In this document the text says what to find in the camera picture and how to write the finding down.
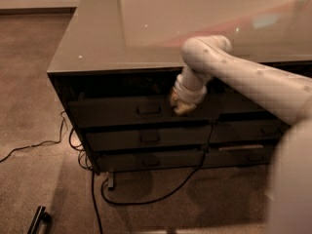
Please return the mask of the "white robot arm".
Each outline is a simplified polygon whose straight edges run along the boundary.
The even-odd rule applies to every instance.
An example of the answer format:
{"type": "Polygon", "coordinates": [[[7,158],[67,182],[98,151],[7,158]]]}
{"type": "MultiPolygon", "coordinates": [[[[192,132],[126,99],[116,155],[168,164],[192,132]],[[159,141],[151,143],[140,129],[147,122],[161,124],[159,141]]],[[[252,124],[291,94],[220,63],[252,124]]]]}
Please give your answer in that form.
{"type": "Polygon", "coordinates": [[[192,37],[170,104],[183,115],[204,99],[214,78],[291,126],[277,145],[265,234],[312,234],[312,79],[229,54],[222,35],[192,37]]]}

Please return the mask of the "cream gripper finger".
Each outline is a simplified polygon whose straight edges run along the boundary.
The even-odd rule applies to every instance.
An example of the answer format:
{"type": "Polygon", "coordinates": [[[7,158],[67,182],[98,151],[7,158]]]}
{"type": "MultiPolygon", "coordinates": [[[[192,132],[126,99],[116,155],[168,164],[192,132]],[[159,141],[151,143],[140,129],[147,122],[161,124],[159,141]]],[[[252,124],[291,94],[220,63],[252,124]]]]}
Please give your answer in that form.
{"type": "Polygon", "coordinates": [[[179,103],[175,108],[175,114],[177,115],[186,115],[189,112],[192,112],[196,109],[196,105],[194,103],[179,103]]]}
{"type": "Polygon", "coordinates": [[[178,103],[178,94],[176,90],[172,90],[170,94],[170,105],[171,107],[177,107],[178,103]]]}

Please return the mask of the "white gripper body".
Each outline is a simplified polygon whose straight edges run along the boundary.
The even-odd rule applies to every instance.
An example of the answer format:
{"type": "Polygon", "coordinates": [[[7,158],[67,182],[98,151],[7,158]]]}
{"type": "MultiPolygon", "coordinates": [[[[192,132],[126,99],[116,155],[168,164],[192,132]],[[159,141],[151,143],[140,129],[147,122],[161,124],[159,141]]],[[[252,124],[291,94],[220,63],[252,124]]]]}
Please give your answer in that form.
{"type": "Polygon", "coordinates": [[[207,93],[207,89],[205,86],[203,86],[199,90],[192,91],[185,87],[185,85],[182,83],[182,75],[179,74],[176,77],[175,85],[173,86],[173,90],[176,90],[178,94],[178,103],[194,103],[197,107],[199,103],[201,103],[207,93]]]}

